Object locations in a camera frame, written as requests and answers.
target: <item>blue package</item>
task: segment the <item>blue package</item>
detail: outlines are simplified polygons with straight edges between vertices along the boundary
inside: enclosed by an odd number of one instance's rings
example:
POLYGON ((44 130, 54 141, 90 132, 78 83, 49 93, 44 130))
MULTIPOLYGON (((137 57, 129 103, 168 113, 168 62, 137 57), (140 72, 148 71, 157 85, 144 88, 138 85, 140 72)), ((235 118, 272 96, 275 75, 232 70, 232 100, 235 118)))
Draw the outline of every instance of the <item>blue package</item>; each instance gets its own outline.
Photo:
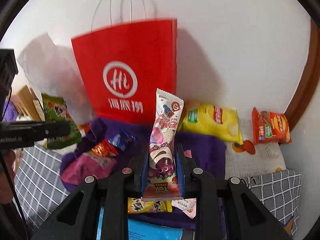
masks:
MULTIPOLYGON (((104 214, 104 207, 101 207, 97 238, 101 240, 101 227, 104 214)), ((182 229, 161 227, 145 222, 128 219, 129 240, 179 240, 182 236, 182 229)))
POLYGON ((121 151, 124 151, 127 149, 134 141, 136 138, 130 134, 127 133, 126 131, 120 129, 119 132, 111 137, 108 142, 111 143, 113 146, 117 147, 121 151))

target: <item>yellow candy wrapper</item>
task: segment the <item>yellow candy wrapper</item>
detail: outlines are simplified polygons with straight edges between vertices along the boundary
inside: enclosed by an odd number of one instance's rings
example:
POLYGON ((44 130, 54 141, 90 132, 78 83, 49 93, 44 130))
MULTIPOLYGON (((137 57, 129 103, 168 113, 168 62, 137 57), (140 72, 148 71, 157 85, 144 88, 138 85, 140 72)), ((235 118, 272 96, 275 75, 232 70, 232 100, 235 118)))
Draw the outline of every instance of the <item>yellow candy wrapper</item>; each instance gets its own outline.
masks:
POLYGON ((128 213, 172 212, 171 201, 142 201, 140 198, 128 198, 128 213))
POLYGON ((214 135, 222 141, 243 144, 236 110, 209 104, 187 103, 179 130, 214 135))

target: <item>purple towel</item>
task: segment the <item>purple towel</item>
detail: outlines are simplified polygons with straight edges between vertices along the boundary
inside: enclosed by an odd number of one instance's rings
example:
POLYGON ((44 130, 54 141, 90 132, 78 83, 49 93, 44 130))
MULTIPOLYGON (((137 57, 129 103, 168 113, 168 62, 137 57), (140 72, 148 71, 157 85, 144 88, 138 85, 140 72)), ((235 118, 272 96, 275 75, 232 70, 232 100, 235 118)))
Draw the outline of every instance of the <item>purple towel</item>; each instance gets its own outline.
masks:
MULTIPOLYGON (((4 102, 3 111, 7 107, 7 104, 8 104, 8 100, 6 99, 4 102)), ((15 122, 17 120, 18 115, 19 115, 18 111, 14 107, 14 104, 11 101, 9 101, 7 111, 4 113, 3 121, 15 122)))
MULTIPOLYGON (((116 135, 120 128, 137 138, 133 147, 115 157, 117 164, 114 166, 114 171, 120 171, 125 168, 129 160, 139 154, 141 145, 149 144, 152 128, 106 118, 97 118, 90 123, 90 131, 78 143, 77 150, 62 158, 60 173, 83 152, 91 150, 103 139, 116 135)), ((191 150, 192 158, 198 167, 210 172, 217 178, 224 179, 226 146, 221 140, 211 135, 177 131, 174 141, 175 143, 181 143, 184 150, 191 150)), ((76 187, 69 183, 62 183, 69 192, 76 187)), ((172 213, 131 214, 129 217, 162 226, 188 230, 195 230, 196 228, 196 218, 190 219, 178 208, 173 208, 172 213)))

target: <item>snack package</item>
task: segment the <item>snack package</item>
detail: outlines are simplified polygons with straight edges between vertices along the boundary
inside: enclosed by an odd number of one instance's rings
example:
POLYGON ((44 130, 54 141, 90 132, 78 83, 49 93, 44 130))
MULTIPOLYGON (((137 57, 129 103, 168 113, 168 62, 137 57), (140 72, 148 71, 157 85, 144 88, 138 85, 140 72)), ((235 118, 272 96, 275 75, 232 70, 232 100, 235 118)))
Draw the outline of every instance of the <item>snack package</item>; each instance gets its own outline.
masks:
POLYGON ((290 138, 289 123, 284 114, 273 112, 258 112, 252 110, 253 143, 292 142, 290 138))
POLYGON ((182 238, 180 228, 162 227, 133 219, 128 219, 128 232, 129 240, 180 240, 182 238))
POLYGON ((149 145, 149 183, 143 200, 181 198, 174 164, 173 139, 182 109, 183 100, 157 89, 156 121, 149 145))
POLYGON ((172 206, 182 210, 188 217, 196 216, 196 198, 172 200, 172 206))
POLYGON ((114 158, 82 153, 78 159, 66 168, 60 178, 64 182, 79 185, 87 176, 95 176, 97 179, 108 177, 115 164, 116 160, 114 158))
POLYGON ((41 94, 43 101, 44 117, 46 122, 68 121, 70 134, 63 137, 47 138, 48 149, 61 149, 81 141, 81 133, 68 113, 63 98, 41 94))
POLYGON ((171 201, 142 201, 140 198, 128 198, 128 213, 172 212, 171 201))
POLYGON ((93 147, 91 151, 100 157, 114 157, 118 155, 117 150, 107 139, 103 139, 99 144, 93 147))
POLYGON ((214 135, 222 141, 242 144, 236 110, 209 104, 187 103, 179 130, 214 135))
POLYGON ((118 149, 120 149, 121 151, 124 151, 135 140, 136 138, 132 134, 120 129, 115 136, 111 137, 108 140, 108 142, 111 143, 113 146, 117 147, 118 149))

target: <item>metal screw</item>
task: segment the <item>metal screw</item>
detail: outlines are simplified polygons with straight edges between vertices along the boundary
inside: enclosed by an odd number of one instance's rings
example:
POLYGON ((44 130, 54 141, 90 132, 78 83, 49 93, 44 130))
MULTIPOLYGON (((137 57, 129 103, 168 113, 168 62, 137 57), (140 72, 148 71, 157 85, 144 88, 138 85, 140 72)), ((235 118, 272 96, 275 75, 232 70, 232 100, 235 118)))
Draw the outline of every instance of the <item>metal screw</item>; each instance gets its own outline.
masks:
POLYGON ((86 178, 84 179, 84 181, 85 181, 86 183, 91 183, 91 182, 94 181, 94 177, 93 177, 93 176, 88 176, 88 177, 86 177, 86 178))
POLYGON ((193 172, 194 172, 195 174, 202 174, 202 173, 203 173, 203 169, 201 169, 201 168, 194 168, 194 169, 193 169, 193 172))
POLYGON ((230 181, 231 181, 231 183, 233 183, 233 184, 239 184, 239 183, 240 183, 240 179, 237 178, 237 177, 232 177, 230 181))
POLYGON ((122 173, 123 174, 130 174, 131 173, 131 169, 130 168, 124 168, 124 169, 122 169, 122 173))

